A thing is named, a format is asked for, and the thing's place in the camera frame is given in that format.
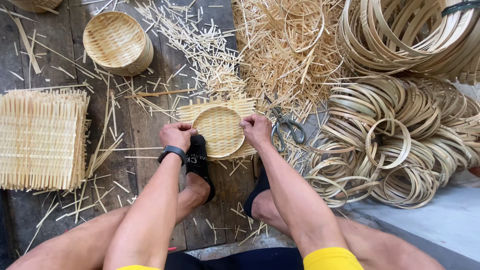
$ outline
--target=black watch strap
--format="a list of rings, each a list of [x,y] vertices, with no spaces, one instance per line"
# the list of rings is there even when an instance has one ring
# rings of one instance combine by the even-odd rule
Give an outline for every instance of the black watch strap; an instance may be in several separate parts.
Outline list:
[[[180,158],[181,158],[181,165],[182,166],[185,164],[185,162],[187,162],[187,156],[185,155],[185,152],[183,152],[183,150],[181,148],[178,148],[176,146],[167,145],[167,146],[165,146],[165,149],[163,150],[163,153],[160,155],[160,157],[158,157],[158,159],[157,159],[158,163],[162,163],[163,158],[165,158],[165,156],[168,153],[175,153],[175,154],[179,155]]]

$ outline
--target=scissor handle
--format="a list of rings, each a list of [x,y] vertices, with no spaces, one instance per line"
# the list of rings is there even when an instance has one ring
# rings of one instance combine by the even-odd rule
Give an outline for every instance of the scissor handle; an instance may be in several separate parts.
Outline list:
[[[280,140],[280,149],[278,149],[274,142],[273,142],[273,135],[276,133],[276,135],[278,136],[278,139]],[[273,126],[273,130],[272,130],[272,144],[275,146],[276,150],[281,153],[283,151],[285,151],[285,142],[283,141],[283,137],[280,133],[280,121],[277,121],[275,123],[275,125]]]
[[[299,123],[297,123],[297,122],[295,122],[291,119],[286,120],[285,124],[287,124],[288,128],[290,129],[290,131],[292,133],[293,140],[298,144],[303,144],[305,142],[306,136],[305,136],[305,130],[303,129],[302,125],[300,125]],[[293,128],[294,125],[297,126],[298,129],[300,129],[300,134],[301,134],[300,139],[295,134],[295,129]]]

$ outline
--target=black shorts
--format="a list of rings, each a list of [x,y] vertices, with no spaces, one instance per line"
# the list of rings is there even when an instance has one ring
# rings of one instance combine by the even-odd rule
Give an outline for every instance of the black shorts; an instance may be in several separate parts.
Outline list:
[[[261,248],[215,260],[199,260],[183,252],[167,256],[165,270],[302,270],[303,260],[297,248]]]

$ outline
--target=round bamboo tray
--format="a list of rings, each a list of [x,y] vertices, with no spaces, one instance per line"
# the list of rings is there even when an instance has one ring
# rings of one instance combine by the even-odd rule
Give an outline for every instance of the round bamboo tray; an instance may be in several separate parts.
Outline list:
[[[212,106],[197,115],[192,128],[205,138],[207,155],[222,158],[237,151],[245,140],[240,121],[242,117],[234,109]]]
[[[88,56],[105,70],[120,76],[143,72],[153,59],[153,45],[138,22],[121,12],[93,17],[84,31]]]
[[[8,0],[8,1],[25,11],[37,12],[37,13],[47,11],[38,6],[46,7],[49,9],[55,9],[62,2],[62,0]]]

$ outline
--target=black sock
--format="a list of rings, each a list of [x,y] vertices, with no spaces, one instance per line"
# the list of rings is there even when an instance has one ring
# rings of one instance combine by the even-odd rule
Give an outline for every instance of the black sock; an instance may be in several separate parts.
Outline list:
[[[268,182],[267,172],[265,168],[260,169],[260,176],[258,177],[257,186],[253,189],[253,191],[248,195],[245,204],[243,205],[243,210],[247,214],[247,216],[252,217],[252,204],[253,200],[263,191],[270,189],[270,183]]]
[[[202,135],[195,135],[190,138],[190,148],[187,153],[187,162],[185,166],[187,173],[193,172],[203,179],[210,186],[210,195],[205,203],[211,201],[215,196],[215,187],[208,174],[207,150],[205,147],[205,138]]]

